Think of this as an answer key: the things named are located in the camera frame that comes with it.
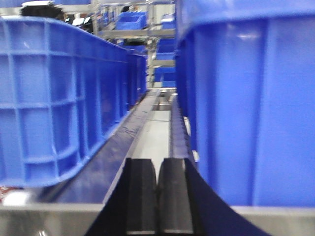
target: metal guide rail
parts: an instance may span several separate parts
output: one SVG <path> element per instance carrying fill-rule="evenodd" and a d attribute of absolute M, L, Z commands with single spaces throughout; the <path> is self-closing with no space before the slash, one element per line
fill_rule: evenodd
<path fill-rule="evenodd" d="M 315 209 L 230 208 L 216 195 L 196 169 L 175 92 L 151 89 L 82 172 L 37 203 L 0 206 L 0 235 L 313 236 Z M 157 170 L 153 153 L 138 159 L 132 147 L 165 110 L 169 158 Z"/>

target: shelving rack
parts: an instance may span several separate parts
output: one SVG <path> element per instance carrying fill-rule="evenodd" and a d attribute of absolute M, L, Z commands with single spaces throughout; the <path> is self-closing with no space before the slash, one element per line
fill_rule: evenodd
<path fill-rule="evenodd" d="M 115 30 L 115 21 L 117 19 L 113 19 L 108 25 L 101 27 L 98 23 L 97 16 L 102 13 L 102 9 L 104 8 L 112 8 L 117 15 L 119 13 L 119 8 L 127 5 L 137 5 L 144 6 L 148 12 L 148 27 L 145 29 L 138 30 Z M 165 5 L 165 4 L 175 4 L 174 0 L 138 0 L 138 1 L 119 1 L 119 3 L 114 0 L 92 0 L 92 8 L 94 10 L 94 33 L 95 35 L 106 39 L 135 39 L 135 38 L 145 38 L 147 40 L 155 40 L 157 41 L 160 38 L 174 38 L 175 37 L 175 29 L 160 29 L 159 24 L 156 24 L 156 6 L 157 5 Z M 152 77 L 154 74 L 154 69 L 159 66 L 175 66 L 174 60 L 156 60 L 153 59 L 154 53 L 156 52 L 156 43 L 150 44 L 148 46 L 148 74 L 150 81 L 152 81 Z"/>

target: white object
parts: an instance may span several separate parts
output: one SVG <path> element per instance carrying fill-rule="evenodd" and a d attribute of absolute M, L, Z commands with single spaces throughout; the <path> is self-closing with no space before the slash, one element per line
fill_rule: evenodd
<path fill-rule="evenodd" d="M 11 190 L 2 199 L 4 206 L 25 206 L 35 202 L 36 194 L 31 190 Z"/>
<path fill-rule="evenodd" d="M 54 4 L 54 1 L 27 1 L 22 3 L 22 7 L 25 6 L 48 6 Z"/>

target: metal shelf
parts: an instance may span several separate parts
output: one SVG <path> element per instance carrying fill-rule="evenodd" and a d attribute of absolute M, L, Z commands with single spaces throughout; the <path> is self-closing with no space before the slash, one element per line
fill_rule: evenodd
<path fill-rule="evenodd" d="M 152 66 L 175 66 L 174 60 L 153 60 Z"/>
<path fill-rule="evenodd" d="M 99 32 L 102 38 L 135 38 L 140 36 L 147 37 L 175 37 L 174 29 L 135 29 L 135 30 L 102 30 Z"/>
<path fill-rule="evenodd" d="M 90 13 L 92 12 L 92 5 L 60 5 L 63 11 L 67 14 L 75 13 Z"/>

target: blue plastic crate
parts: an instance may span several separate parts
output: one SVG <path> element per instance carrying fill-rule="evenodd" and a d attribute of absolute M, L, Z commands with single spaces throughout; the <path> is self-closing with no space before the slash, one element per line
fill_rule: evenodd
<path fill-rule="evenodd" d="M 314 207 L 315 2 L 176 3 L 205 180 L 232 205 Z"/>
<path fill-rule="evenodd" d="M 164 88 L 176 87 L 176 81 L 163 81 L 162 82 L 162 87 L 164 87 Z"/>
<path fill-rule="evenodd" d="M 127 107 L 134 106 L 146 92 L 146 57 L 136 50 L 128 55 Z"/>
<path fill-rule="evenodd" d="M 159 67 L 154 71 L 154 81 L 174 81 L 176 80 L 175 67 Z"/>
<path fill-rule="evenodd" d="M 174 29 L 175 28 L 175 19 L 174 14 L 166 14 L 162 16 L 161 19 L 162 29 Z"/>
<path fill-rule="evenodd" d="M 172 60 L 174 59 L 175 39 L 162 38 L 157 43 L 157 60 Z"/>
<path fill-rule="evenodd" d="M 117 30 L 141 30 L 147 25 L 146 12 L 122 12 L 116 22 Z"/>
<path fill-rule="evenodd" d="M 0 185 L 74 176 L 127 113 L 127 50 L 37 17 L 0 18 L 0 43 Z"/>

